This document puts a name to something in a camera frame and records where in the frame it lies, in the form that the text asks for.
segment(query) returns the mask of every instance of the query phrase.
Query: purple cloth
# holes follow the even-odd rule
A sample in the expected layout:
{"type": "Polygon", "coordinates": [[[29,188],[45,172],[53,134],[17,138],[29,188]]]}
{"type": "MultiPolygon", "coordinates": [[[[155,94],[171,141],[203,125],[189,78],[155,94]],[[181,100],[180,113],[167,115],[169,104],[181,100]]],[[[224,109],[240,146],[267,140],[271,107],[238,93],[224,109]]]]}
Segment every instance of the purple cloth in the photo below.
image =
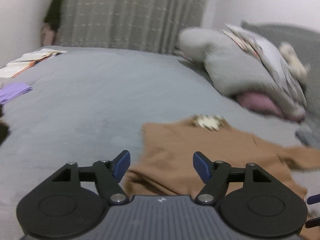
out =
{"type": "Polygon", "coordinates": [[[10,84],[0,89],[0,104],[4,105],[17,96],[28,93],[31,90],[32,87],[26,84],[10,84]]]}

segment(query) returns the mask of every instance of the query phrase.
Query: round black disc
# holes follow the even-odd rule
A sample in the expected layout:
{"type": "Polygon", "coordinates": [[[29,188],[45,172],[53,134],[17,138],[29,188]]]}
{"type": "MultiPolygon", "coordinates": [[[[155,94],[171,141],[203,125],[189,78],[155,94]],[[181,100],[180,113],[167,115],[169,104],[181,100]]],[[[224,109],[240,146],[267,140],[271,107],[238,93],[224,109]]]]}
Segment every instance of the round black disc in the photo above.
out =
{"type": "Polygon", "coordinates": [[[252,193],[239,189],[223,198],[220,213],[236,230],[255,237],[283,237],[301,230],[304,201],[294,193],[252,193]]]}
{"type": "Polygon", "coordinates": [[[27,195],[17,206],[17,218],[29,235],[65,238],[90,230],[104,210],[95,193],[80,188],[76,192],[27,195]]]}

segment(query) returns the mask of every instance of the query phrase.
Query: curtain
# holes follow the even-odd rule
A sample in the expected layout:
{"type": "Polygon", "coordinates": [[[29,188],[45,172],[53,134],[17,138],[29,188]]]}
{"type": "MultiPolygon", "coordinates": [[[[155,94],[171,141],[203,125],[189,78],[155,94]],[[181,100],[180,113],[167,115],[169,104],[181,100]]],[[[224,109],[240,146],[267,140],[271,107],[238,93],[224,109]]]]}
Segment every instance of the curtain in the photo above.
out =
{"type": "Polygon", "coordinates": [[[200,26],[206,0],[64,0],[60,46],[171,54],[179,31],[200,26]]]}

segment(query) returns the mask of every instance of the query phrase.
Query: gray bedsheet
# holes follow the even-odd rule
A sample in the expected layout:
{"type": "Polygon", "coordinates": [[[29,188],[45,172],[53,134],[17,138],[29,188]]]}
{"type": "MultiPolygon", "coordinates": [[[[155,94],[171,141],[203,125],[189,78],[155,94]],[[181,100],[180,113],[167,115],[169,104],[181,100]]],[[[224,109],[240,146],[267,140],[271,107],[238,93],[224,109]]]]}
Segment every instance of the gray bedsheet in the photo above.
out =
{"type": "Polygon", "coordinates": [[[179,57],[62,49],[69,52],[14,78],[33,91],[4,106],[11,135],[0,147],[1,240],[22,236],[15,218],[18,201],[66,162],[91,165],[123,149],[136,161],[144,122],[219,114],[263,139],[283,146],[299,144],[294,136],[297,124],[248,112],[221,96],[201,69],[192,69],[179,57]]]}

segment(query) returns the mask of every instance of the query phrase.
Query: fluffy toy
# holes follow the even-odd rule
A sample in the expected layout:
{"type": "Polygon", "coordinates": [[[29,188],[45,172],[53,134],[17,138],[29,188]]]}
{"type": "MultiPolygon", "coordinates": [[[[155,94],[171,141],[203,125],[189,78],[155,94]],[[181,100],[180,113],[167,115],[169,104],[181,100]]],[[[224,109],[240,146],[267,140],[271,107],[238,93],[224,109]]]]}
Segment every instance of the fluffy toy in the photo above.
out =
{"type": "Polygon", "coordinates": [[[296,78],[300,84],[305,85],[307,83],[309,66],[302,65],[293,47],[289,43],[282,42],[280,44],[279,51],[288,63],[288,70],[291,75],[296,78]]]}

